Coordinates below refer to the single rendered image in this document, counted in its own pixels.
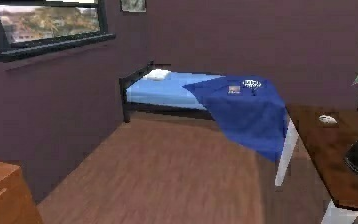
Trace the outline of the black framed window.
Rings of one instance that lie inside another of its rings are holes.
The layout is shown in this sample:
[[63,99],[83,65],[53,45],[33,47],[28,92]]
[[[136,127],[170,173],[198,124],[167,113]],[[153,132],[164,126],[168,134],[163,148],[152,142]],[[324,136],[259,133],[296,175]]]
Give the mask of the black framed window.
[[0,62],[114,39],[104,0],[0,0]]

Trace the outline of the framed wall picture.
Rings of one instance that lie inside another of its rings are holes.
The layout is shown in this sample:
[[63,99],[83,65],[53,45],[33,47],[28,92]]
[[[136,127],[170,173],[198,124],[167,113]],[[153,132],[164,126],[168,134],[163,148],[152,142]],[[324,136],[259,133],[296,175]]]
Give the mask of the framed wall picture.
[[139,13],[146,11],[146,0],[120,0],[123,12]]

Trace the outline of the brown table with white legs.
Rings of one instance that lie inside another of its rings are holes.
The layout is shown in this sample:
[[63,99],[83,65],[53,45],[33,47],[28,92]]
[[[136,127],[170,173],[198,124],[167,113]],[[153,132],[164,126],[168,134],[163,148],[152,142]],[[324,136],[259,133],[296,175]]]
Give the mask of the brown table with white legs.
[[[289,104],[287,112],[290,120],[275,184],[283,183],[296,142],[301,141],[330,195],[321,224],[353,224],[358,217],[358,174],[344,157],[358,140],[358,111]],[[320,115],[332,116],[337,123],[324,124]]]

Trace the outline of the orange wooden chest of drawers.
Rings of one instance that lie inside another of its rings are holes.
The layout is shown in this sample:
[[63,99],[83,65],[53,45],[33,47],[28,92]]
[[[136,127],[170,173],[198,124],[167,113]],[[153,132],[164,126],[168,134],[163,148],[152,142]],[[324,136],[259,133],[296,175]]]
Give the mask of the orange wooden chest of drawers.
[[18,165],[0,162],[0,224],[43,224]]

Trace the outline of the white pillow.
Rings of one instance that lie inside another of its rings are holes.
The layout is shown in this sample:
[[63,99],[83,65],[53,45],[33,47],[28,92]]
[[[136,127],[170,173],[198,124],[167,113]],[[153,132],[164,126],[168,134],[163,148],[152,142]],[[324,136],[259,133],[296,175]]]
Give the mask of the white pillow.
[[148,74],[144,75],[143,79],[161,81],[164,80],[170,73],[170,70],[153,69]]

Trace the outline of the dark blue blanket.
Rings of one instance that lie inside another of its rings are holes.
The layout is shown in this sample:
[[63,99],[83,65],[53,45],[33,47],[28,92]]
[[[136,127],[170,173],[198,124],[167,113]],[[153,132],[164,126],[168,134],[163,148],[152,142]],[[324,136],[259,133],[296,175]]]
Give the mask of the dark blue blanket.
[[[258,80],[257,89],[242,85],[245,79]],[[239,85],[240,94],[229,94],[230,85]],[[271,162],[283,151],[287,132],[287,111],[274,84],[260,76],[224,76],[184,85],[206,108],[223,134],[250,148]]]

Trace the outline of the small white object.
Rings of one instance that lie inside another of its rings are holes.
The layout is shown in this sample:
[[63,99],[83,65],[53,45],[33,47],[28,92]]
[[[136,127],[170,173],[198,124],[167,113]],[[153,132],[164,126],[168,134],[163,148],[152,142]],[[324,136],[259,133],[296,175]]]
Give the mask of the small white object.
[[336,124],[337,121],[334,117],[332,116],[329,116],[329,115],[320,115],[319,116],[319,121],[324,123],[324,124],[330,124],[330,125],[333,125],[333,124]]

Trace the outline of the black framed blue bed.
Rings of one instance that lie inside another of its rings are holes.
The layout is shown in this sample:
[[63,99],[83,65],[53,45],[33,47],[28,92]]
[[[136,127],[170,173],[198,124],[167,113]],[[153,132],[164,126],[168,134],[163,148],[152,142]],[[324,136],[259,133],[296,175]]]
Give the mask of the black framed blue bed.
[[132,112],[212,120],[210,113],[184,85],[221,78],[221,75],[168,71],[162,80],[151,80],[167,64],[150,61],[146,66],[119,79],[123,121],[128,123]]

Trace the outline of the white round patterned object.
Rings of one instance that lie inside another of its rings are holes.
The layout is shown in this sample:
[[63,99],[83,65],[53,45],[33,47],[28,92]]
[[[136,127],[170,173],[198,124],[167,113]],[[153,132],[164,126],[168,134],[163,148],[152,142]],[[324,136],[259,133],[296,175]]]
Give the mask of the white round patterned object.
[[262,83],[258,80],[253,80],[253,79],[245,79],[242,82],[242,85],[246,88],[250,88],[250,89],[257,89],[260,88],[262,86]]

